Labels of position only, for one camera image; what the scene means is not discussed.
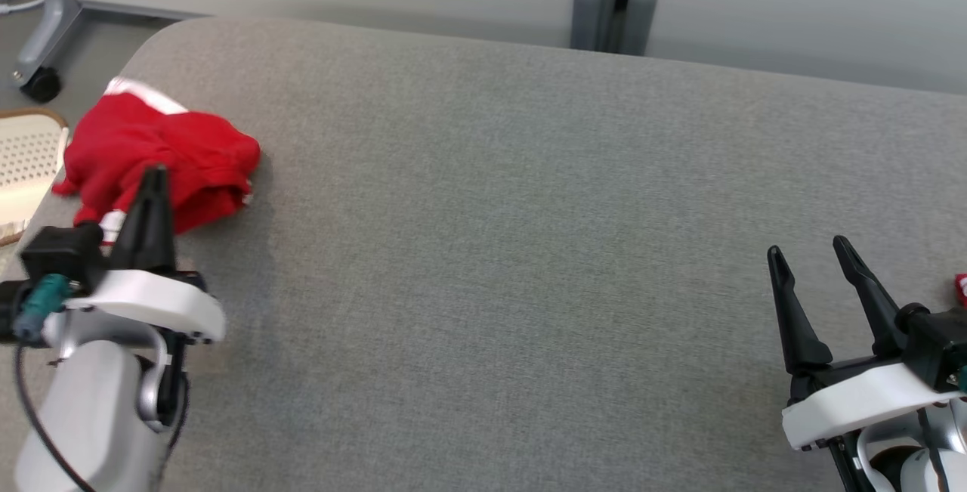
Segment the beige basket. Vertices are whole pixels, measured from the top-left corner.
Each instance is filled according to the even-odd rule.
[[[0,227],[26,226],[63,165],[69,130],[44,109],[0,112]]]

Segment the gray floor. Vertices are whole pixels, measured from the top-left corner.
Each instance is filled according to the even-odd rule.
[[[10,71],[40,17],[41,9],[0,17],[0,110],[36,105],[20,93]],[[144,41],[167,24],[169,20],[87,14],[69,47],[55,59],[63,91],[46,107],[73,127]]]

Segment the red object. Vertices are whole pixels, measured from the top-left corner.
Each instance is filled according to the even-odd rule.
[[[967,307],[967,293],[964,293],[965,286],[967,286],[965,279],[967,279],[967,273],[960,273],[960,275],[954,277],[953,288],[957,291],[957,299],[960,300],[960,304],[964,307]]]
[[[144,169],[168,169],[175,231],[228,216],[252,192],[258,141],[208,113],[163,114],[130,93],[101,97],[63,154],[59,195],[80,193],[75,224],[128,211]]]

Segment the teal connector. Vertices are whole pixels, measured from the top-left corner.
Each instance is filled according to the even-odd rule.
[[[22,312],[14,320],[14,335],[25,343],[41,341],[44,320],[57,312],[63,300],[70,297],[70,281],[58,274],[45,275],[38,282],[26,302],[21,305]]]

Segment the gray table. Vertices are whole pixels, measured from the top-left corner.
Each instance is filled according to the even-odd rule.
[[[837,357],[871,339],[833,234],[898,302],[967,269],[960,96],[286,20],[180,23],[123,74],[265,152],[179,240],[229,330],[166,490],[836,490],[781,432],[766,249]]]

